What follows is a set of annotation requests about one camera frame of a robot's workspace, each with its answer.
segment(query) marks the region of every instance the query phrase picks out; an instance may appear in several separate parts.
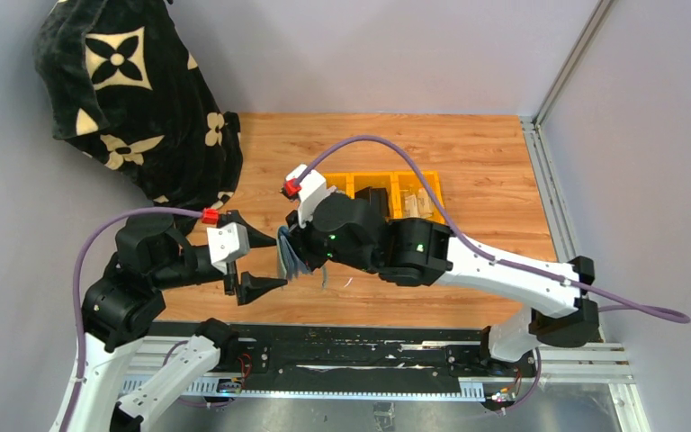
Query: cable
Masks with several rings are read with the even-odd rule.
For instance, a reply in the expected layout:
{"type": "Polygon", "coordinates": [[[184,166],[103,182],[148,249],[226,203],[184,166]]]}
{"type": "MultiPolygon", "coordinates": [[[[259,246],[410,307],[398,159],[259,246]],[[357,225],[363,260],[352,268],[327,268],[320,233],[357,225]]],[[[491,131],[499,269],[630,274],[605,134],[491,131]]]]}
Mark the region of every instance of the cable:
{"type": "MultiPolygon", "coordinates": [[[[186,345],[187,342],[189,342],[189,341],[188,340],[182,340],[181,342],[176,342],[173,346],[171,346],[171,349],[169,349],[168,352],[166,353],[166,358],[163,359],[163,366],[167,365],[168,359],[171,358],[171,356],[174,354],[174,351],[176,351],[176,349],[178,347],[180,347],[181,345],[186,345]]],[[[211,409],[211,408],[226,407],[227,405],[229,405],[234,400],[232,399],[232,400],[228,400],[226,402],[216,402],[216,403],[206,401],[206,402],[200,403],[200,402],[192,402],[191,400],[186,400],[182,397],[179,397],[176,401],[179,402],[180,404],[184,405],[185,407],[211,409]]]]}
{"type": "Polygon", "coordinates": [[[517,395],[520,392],[520,384],[523,380],[523,374],[520,372],[520,368],[516,367],[515,368],[515,380],[508,385],[507,387],[502,388],[501,392],[510,392],[512,391],[515,395],[517,395]]]}
{"type": "Polygon", "coordinates": [[[253,372],[253,357],[248,353],[242,353],[239,360],[242,361],[242,357],[247,357],[247,369],[245,370],[245,362],[242,362],[242,390],[245,390],[245,384],[247,383],[247,377],[253,372]]]}
{"type": "Polygon", "coordinates": [[[377,142],[379,144],[382,144],[383,146],[386,146],[396,153],[401,156],[401,158],[404,159],[404,161],[407,162],[410,168],[412,168],[412,171],[414,171],[415,175],[417,175],[417,178],[419,179],[420,183],[422,183],[423,187],[425,187],[425,190],[427,191],[428,196],[430,197],[430,200],[433,201],[433,204],[435,205],[436,209],[438,209],[438,212],[441,213],[442,216],[444,216],[444,219],[446,220],[446,224],[449,226],[449,228],[452,230],[454,235],[465,245],[469,250],[471,250],[474,254],[477,254],[487,260],[489,260],[491,263],[494,263],[495,265],[503,265],[507,266],[510,268],[514,268],[516,270],[521,270],[527,273],[530,273],[532,275],[540,275],[542,277],[546,277],[548,279],[551,279],[553,281],[559,282],[561,284],[569,284],[571,286],[574,286],[576,288],[579,288],[580,290],[585,290],[589,293],[594,293],[597,294],[601,297],[605,297],[609,300],[612,300],[613,302],[621,303],[623,306],[612,306],[612,307],[605,307],[602,310],[603,311],[618,311],[618,310],[630,310],[630,311],[640,311],[643,313],[646,313],[648,315],[651,315],[656,318],[660,318],[662,320],[667,320],[671,322],[676,322],[677,324],[687,324],[691,321],[690,317],[688,317],[685,313],[682,313],[678,310],[671,310],[667,308],[661,308],[659,306],[649,306],[649,305],[644,305],[637,303],[635,301],[631,301],[628,299],[625,299],[624,297],[621,297],[620,295],[613,294],[612,292],[605,291],[603,289],[597,288],[596,286],[592,286],[586,283],[582,283],[580,281],[574,281],[571,279],[566,278],[563,275],[560,274],[555,274],[552,272],[548,272],[546,270],[542,270],[541,268],[536,268],[530,265],[525,265],[525,264],[520,264],[516,263],[513,261],[509,261],[506,259],[500,259],[497,260],[497,258],[490,253],[486,252],[485,250],[476,247],[467,236],[464,235],[462,230],[457,226],[456,223],[454,223],[454,220],[449,216],[449,213],[446,211],[443,205],[441,205],[441,202],[438,200],[438,197],[435,195],[435,191],[433,188],[430,186],[430,183],[428,183],[427,179],[425,176],[422,174],[422,171],[420,171],[419,167],[415,163],[414,160],[407,154],[406,151],[403,150],[403,148],[399,147],[398,145],[394,144],[393,142],[381,138],[381,137],[376,137],[373,135],[357,135],[355,137],[351,137],[348,139],[344,139],[337,144],[333,145],[332,147],[328,148],[324,152],[322,152],[317,158],[315,158],[310,165],[306,166],[306,169],[303,170],[300,176],[295,178],[293,180],[294,185],[300,185],[301,181],[314,169],[319,165],[324,159],[335,153],[336,151],[340,150],[341,148],[353,144],[357,141],[371,141],[371,142],[377,142]]]}
{"type": "Polygon", "coordinates": [[[199,211],[176,209],[173,207],[150,207],[146,209],[126,211],[97,227],[97,229],[85,240],[83,246],[81,246],[81,250],[78,252],[78,257],[76,258],[76,266],[73,270],[73,312],[75,313],[76,318],[76,338],[78,343],[76,382],[73,384],[73,391],[70,393],[70,398],[67,401],[65,415],[62,417],[62,422],[59,424],[60,432],[67,432],[67,427],[70,425],[70,419],[73,417],[73,412],[76,410],[76,405],[78,398],[80,397],[81,385],[83,383],[85,374],[85,336],[83,317],[81,316],[81,269],[83,268],[85,256],[96,238],[99,237],[104,230],[110,228],[115,222],[122,221],[132,216],[140,216],[142,214],[150,213],[175,214],[193,218],[200,218],[202,216],[202,213],[199,211]]]}

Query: yellow storage tray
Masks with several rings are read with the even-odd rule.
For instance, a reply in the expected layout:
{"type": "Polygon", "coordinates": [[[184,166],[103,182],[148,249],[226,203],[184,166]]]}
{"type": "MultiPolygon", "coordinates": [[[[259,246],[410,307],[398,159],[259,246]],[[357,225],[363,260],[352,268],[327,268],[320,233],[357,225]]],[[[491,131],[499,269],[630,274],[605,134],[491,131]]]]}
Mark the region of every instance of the yellow storage tray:
{"type": "MultiPolygon", "coordinates": [[[[444,204],[444,197],[441,195],[441,182],[438,180],[436,171],[423,171],[427,182],[433,188],[433,192],[438,196],[438,201],[444,204]]],[[[422,184],[412,171],[382,171],[374,173],[355,172],[355,173],[322,173],[327,179],[327,186],[335,186],[344,191],[348,196],[354,198],[356,191],[361,191],[365,187],[384,187],[388,189],[388,205],[390,216],[393,219],[408,217],[404,215],[404,195],[414,194],[422,188],[422,184]]],[[[428,220],[444,223],[444,217],[433,206],[433,215],[428,220]]]]}

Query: wooden floor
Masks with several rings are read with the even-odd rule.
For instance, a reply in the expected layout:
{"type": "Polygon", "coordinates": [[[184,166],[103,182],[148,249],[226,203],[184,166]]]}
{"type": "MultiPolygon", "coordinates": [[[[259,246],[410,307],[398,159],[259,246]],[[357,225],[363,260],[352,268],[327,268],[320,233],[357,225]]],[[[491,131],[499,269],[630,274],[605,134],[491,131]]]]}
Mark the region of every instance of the wooden floor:
{"type": "MultiPolygon", "coordinates": [[[[240,210],[248,222],[271,236],[294,208],[279,194],[285,175],[343,138],[370,133],[394,140],[422,169],[438,171],[444,202],[468,235],[496,248],[554,259],[515,116],[245,114],[241,121],[245,166],[237,193],[225,209],[240,210]]],[[[322,173],[407,169],[397,155],[372,143],[353,144],[318,168],[322,173]]],[[[204,244],[204,227],[198,227],[190,240],[204,244]]],[[[275,260],[273,248],[253,250],[238,261],[238,270],[276,277],[275,260]]],[[[341,265],[328,264],[328,270],[324,291],[317,272],[242,307],[217,284],[167,291],[167,309],[160,318],[481,328],[506,320],[520,307],[472,289],[399,288],[341,265]]]]}

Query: black cloth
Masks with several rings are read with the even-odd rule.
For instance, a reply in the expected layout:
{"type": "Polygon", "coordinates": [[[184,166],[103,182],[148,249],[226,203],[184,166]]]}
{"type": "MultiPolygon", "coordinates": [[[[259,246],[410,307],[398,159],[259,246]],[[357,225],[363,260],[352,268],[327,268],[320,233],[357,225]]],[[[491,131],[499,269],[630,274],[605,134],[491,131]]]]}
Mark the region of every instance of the black cloth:
{"type": "Polygon", "coordinates": [[[219,208],[237,188],[239,118],[219,110],[163,0],[60,0],[33,57],[54,138],[157,205],[219,208]]]}

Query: white wall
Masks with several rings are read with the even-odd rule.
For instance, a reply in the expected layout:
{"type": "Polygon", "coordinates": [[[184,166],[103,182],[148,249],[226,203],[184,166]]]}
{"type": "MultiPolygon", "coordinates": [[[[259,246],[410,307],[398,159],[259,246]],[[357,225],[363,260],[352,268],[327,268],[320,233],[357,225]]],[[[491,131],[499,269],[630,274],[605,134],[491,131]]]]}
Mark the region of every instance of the white wall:
{"type": "Polygon", "coordinates": [[[189,0],[172,15],[219,105],[533,114],[596,0],[189,0]]]}
{"type": "MultiPolygon", "coordinates": [[[[597,286],[691,314],[691,2],[618,2],[545,132],[597,286]]],[[[610,312],[605,328],[652,430],[691,430],[691,325],[610,312]]]]}
{"type": "MultiPolygon", "coordinates": [[[[108,217],[147,204],[122,176],[51,139],[49,99],[31,59],[50,8],[0,0],[0,431],[48,430],[75,355],[77,250],[108,217]]],[[[112,252],[112,235],[104,240],[86,284],[112,252]]]]}

